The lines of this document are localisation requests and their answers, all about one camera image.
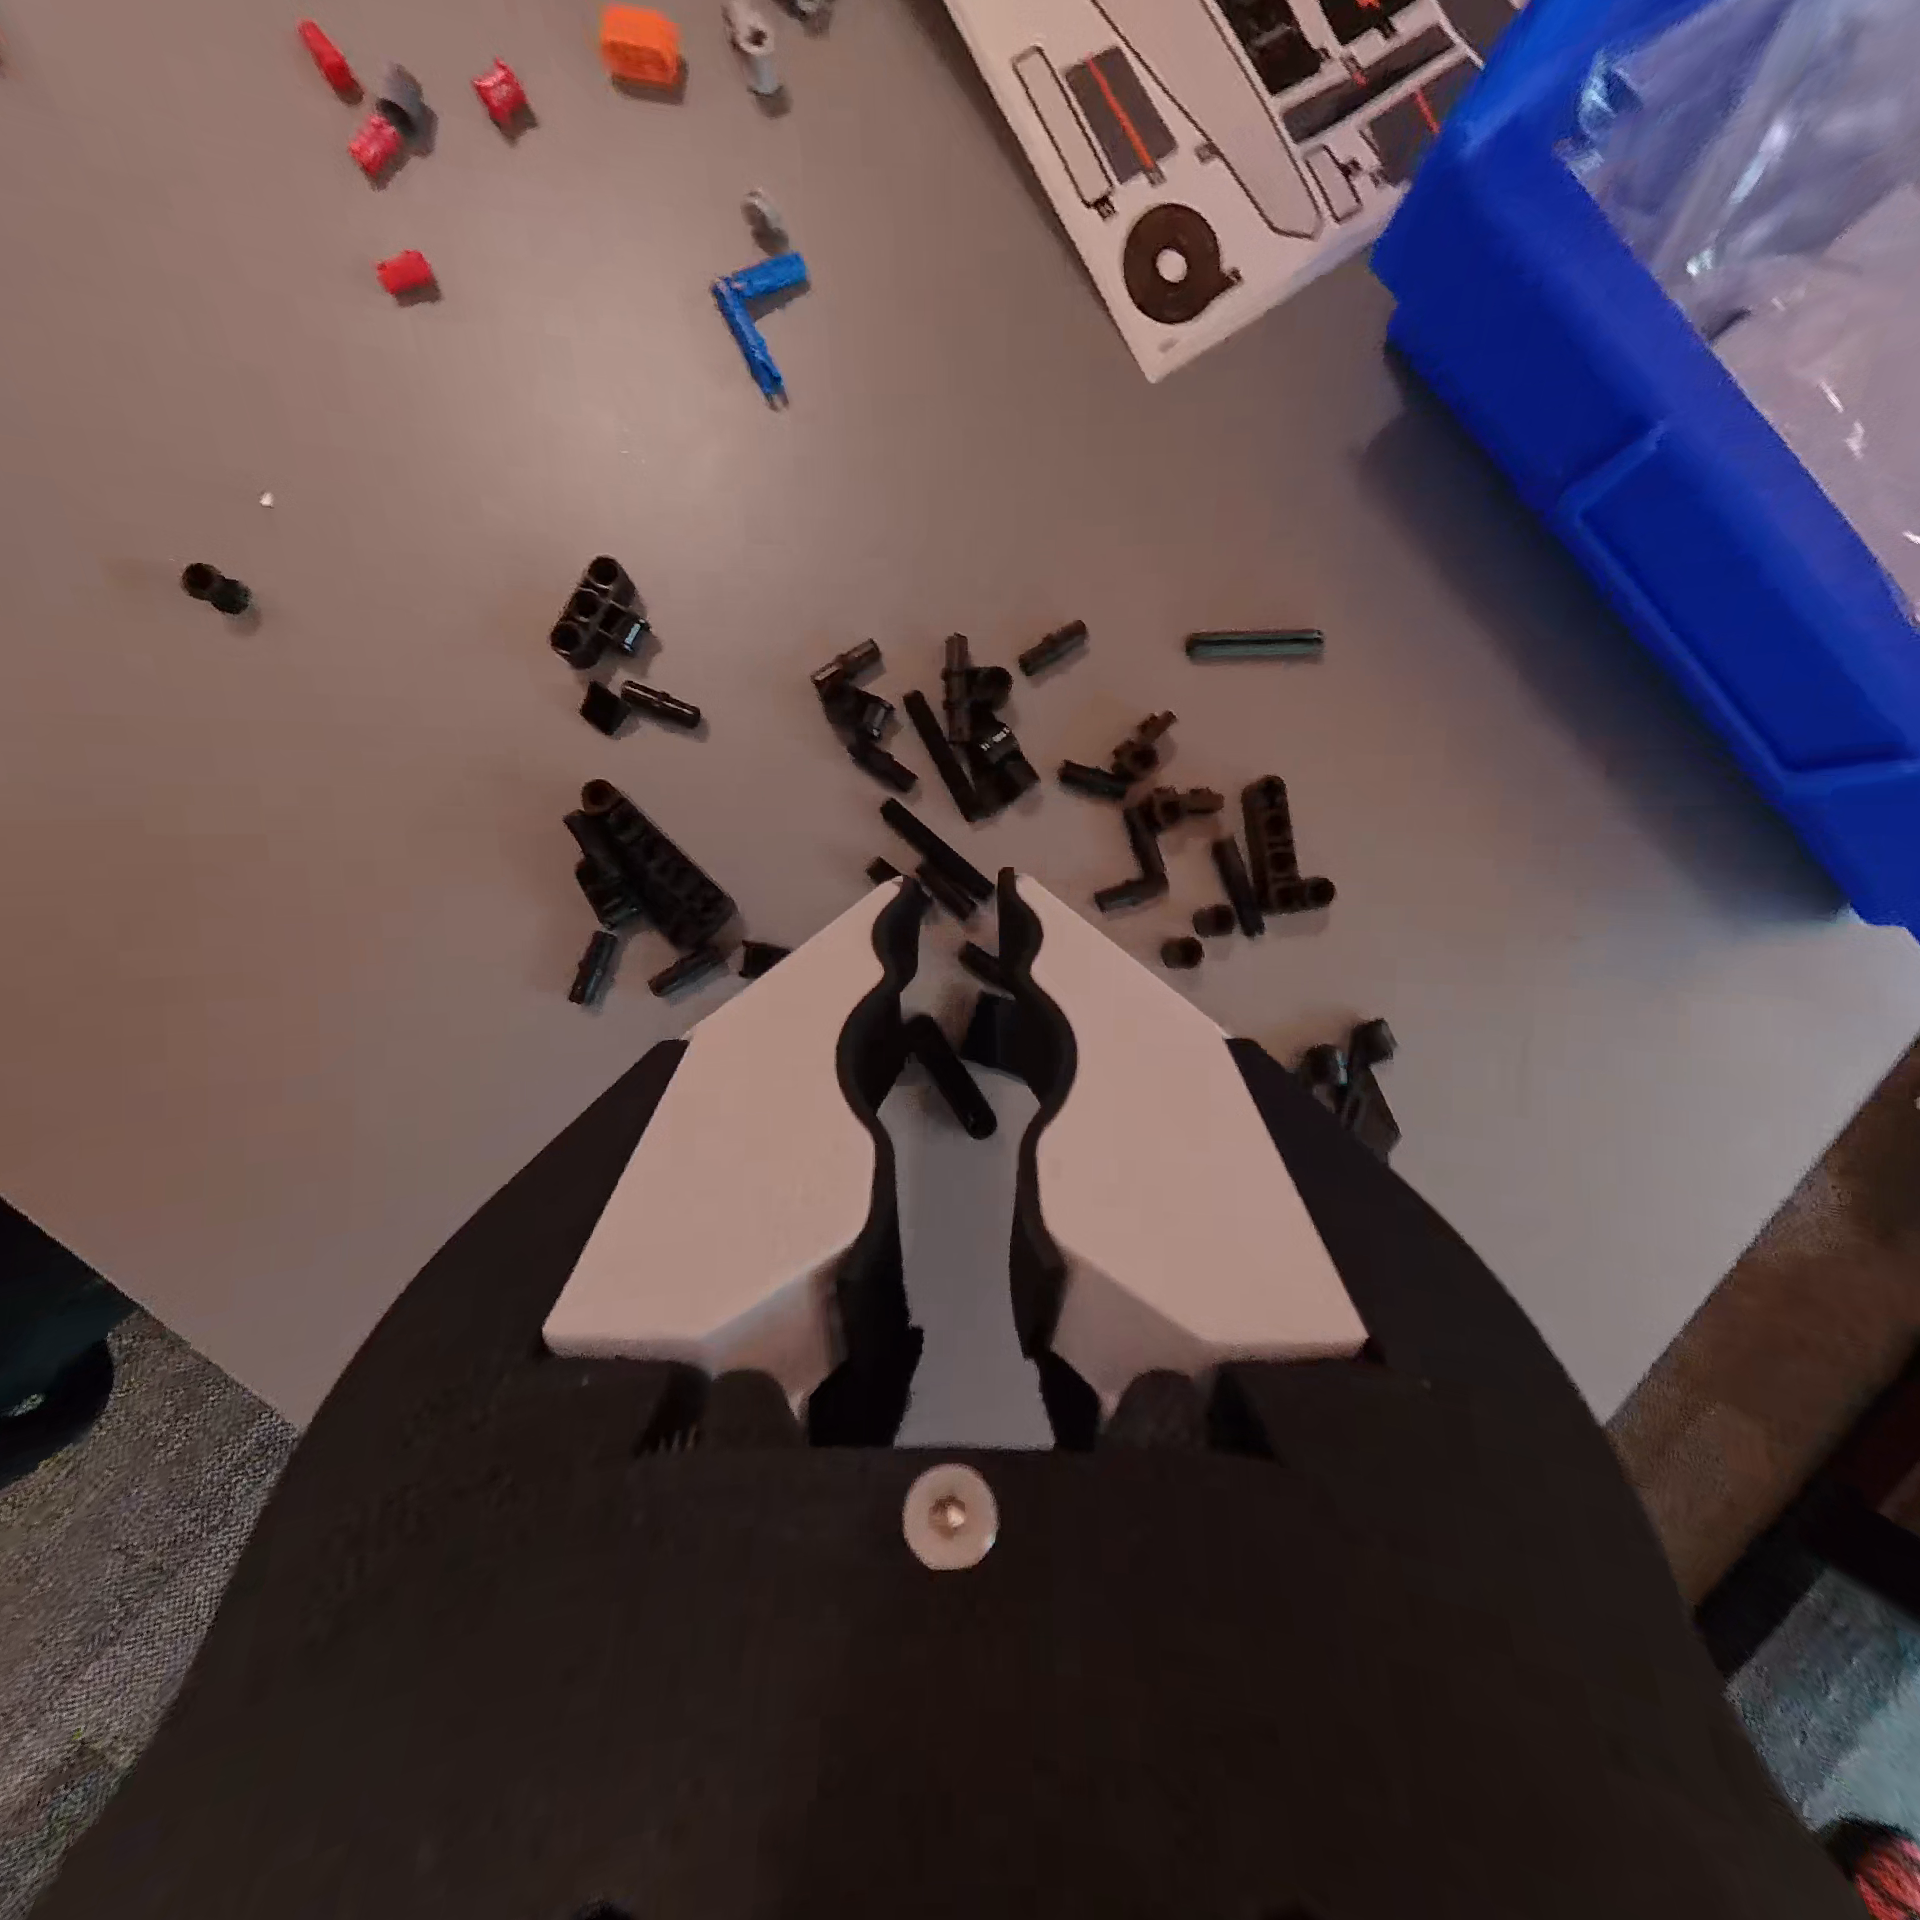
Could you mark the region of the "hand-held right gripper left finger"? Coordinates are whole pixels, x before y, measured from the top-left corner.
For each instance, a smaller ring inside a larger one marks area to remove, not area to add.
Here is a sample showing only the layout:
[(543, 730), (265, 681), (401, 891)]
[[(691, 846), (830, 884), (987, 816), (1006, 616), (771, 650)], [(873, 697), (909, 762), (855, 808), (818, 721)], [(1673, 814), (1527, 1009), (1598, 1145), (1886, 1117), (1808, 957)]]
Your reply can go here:
[(923, 1333), (880, 1107), (921, 925), (921, 886), (887, 880), (662, 1050), (664, 1091), (545, 1320), (554, 1356), (759, 1374), (817, 1444), (896, 1440)]

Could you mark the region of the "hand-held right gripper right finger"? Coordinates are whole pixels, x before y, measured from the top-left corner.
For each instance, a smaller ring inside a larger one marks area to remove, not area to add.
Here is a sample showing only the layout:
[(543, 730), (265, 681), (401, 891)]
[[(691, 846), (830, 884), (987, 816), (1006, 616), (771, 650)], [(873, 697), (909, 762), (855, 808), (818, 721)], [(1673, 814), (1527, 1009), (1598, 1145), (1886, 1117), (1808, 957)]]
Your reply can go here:
[(1149, 1377), (1355, 1361), (1368, 1329), (1230, 1034), (1039, 880), (999, 873), (1039, 1099), (1017, 1149), (1015, 1333), (1069, 1444)]

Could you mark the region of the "black lego pin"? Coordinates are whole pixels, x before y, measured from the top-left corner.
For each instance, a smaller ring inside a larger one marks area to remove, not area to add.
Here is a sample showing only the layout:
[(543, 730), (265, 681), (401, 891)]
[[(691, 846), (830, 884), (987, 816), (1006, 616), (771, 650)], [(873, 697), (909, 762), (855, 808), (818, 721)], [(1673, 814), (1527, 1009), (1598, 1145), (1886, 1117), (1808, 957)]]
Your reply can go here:
[(997, 1134), (993, 1101), (934, 1014), (903, 1020), (903, 1048), (923, 1067), (946, 1110), (969, 1139), (986, 1141)]

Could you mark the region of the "pile of black lego pieces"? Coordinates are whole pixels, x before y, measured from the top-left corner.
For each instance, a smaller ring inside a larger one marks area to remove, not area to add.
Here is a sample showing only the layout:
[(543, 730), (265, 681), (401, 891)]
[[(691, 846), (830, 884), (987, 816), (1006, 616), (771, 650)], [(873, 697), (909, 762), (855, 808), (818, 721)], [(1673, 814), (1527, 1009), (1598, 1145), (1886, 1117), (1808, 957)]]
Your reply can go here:
[[(705, 731), (699, 706), (613, 673), (618, 660), (633, 660), (650, 637), (651, 622), (633, 576), (613, 556), (593, 557), (567, 594), (549, 648), (584, 676), (582, 718), (595, 734), (618, 739), (641, 718), (675, 731)], [(969, 923), (986, 906), (991, 882), (969, 857), (902, 805), (917, 792), (917, 777), (887, 745), (896, 706), (873, 691), (880, 665), (878, 643), (863, 640), (821, 662), (809, 684), (854, 765), (887, 792), (880, 816), (917, 852), (910, 877), (953, 921)], [(963, 634), (945, 643), (943, 684), (939, 710), (917, 691), (903, 697), (903, 710), (952, 802), (974, 825), (1032, 792), (1039, 768), (1005, 722), (1013, 691), (1009, 670), (976, 662)], [(1058, 765), (1064, 792), (1121, 810), (1137, 859), (1125, 880), (1095, 891), (1103, 914), (1161, 901), (1169, 891), (1165, 841), (1184, 822), (1214, 821), (1226, 805), (1208, 786), (1149, 784), (1161, 768), (1160, 742), (1170, 726), (1170, 710), (1152, 710), (1105, 763), (1065, 758)], [(1195, 908), (1192, 933), (1160, 948), (1170, 972), (1198, 970), (1209, 942), (1233, 936), (1256, 940), (1266, 923), (1320, 914), (1338, 899), (1333, 877), (1310, 875), (1301, 864), (1283, 777), (1266, 776), (1245, 786), (1240, 814), (1240, 830), (1219, 828), (1209, 840), (1223, 899)], [(729, 953), (737, 953), (737, 973), (746, 981), (767, 977), (789, 956), (779, 945), (737, 942), (731, 896), (609, 779), (584, 784), (579, 808), (563, 822), (579, 850), (575, 877), (595, 914), (593, 940), (567, 987), (571, 1003), (602, 1003), (633, 929), (651, 929), (675, 953), (648, 982), (650, 995), (662, 1000), (682, 996), (725, 972)], [(981, 1066), (1022, 1075), (1017, 1009), (1005, 962), (976, 945), (963, 945), (959, 961), (984, 986), (984, 995), (967, 1041), (957, 1050), (969, 1070)], [(1382, 1162), (1391, 1162), (1402, 1145), (1399, 1117), (1382, 1088), (1382, 1067), (1397, 1053), (1391, 1022), (1373, 1020), (1355, 1025), (1345, 1042), (1310, 1048), (1297, 1067), (1307, 1092)]]

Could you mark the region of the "blue angled lego piece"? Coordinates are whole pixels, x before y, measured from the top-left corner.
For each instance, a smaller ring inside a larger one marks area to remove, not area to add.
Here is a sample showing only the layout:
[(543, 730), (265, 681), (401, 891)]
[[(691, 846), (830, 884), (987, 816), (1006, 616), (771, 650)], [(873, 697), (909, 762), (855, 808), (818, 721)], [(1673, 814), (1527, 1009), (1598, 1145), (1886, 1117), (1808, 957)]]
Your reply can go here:
[(746, 269), (711, 281), (711, 300), (741, 354), (759, 396), (782, 412), (789, 405), (784, 374), (761, 333), (763, 307), (799, 293), (808, 283), (808, 264), (799, 251), (784, 251)]

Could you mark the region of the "light grey lego connector row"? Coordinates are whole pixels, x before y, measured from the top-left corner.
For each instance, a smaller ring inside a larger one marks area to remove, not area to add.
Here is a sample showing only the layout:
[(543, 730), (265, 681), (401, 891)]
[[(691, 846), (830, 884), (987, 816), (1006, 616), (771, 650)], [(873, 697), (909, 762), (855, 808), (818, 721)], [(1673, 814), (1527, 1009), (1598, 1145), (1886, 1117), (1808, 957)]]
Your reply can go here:
[(723, 2), (727, 43), (759, 106), (782, 109), (789, 101), (777, 19), (803, 35), (821, 35), (834, 10), (834, 2)]

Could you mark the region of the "black office chair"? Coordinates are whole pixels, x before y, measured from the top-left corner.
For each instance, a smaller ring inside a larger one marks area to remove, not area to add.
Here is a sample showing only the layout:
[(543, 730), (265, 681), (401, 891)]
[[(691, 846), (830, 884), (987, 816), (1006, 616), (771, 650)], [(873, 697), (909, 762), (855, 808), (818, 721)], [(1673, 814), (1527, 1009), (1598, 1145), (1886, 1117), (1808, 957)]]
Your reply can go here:
[(99, 1421), (115, 1381), (111, 1337), (134, 1310), (120, 1288), (3, 1205), (3, 1488)]

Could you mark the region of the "blue plastic bin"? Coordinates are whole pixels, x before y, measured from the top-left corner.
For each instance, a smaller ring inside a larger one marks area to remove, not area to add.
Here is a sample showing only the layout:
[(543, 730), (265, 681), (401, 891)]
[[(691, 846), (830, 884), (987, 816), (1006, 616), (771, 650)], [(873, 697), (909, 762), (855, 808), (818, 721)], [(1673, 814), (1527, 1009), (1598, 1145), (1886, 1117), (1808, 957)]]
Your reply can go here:
[(1565, 161), (1609, 41), (1527, 4), (1376, 242), (1387, 340), (1869, 923), (1918, 925), (1915, 616)]

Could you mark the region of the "sticker sheet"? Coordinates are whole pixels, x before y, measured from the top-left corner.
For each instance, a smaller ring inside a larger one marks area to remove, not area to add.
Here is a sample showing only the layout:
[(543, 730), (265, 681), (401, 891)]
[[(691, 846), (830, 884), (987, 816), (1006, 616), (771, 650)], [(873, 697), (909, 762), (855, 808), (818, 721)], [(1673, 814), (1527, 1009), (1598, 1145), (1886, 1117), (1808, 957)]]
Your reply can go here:
[(1522, 2), (946, 2), (1139, 371), (1366, 254)]

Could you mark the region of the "clear plastic bags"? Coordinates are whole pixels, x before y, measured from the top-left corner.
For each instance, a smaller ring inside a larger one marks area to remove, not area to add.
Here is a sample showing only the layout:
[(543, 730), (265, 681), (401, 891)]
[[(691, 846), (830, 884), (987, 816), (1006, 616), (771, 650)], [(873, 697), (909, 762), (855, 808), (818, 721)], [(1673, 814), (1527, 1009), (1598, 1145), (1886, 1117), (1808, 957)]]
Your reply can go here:
[(1918, 603), (1918, 4), (1662, 4), (1567, 164)]

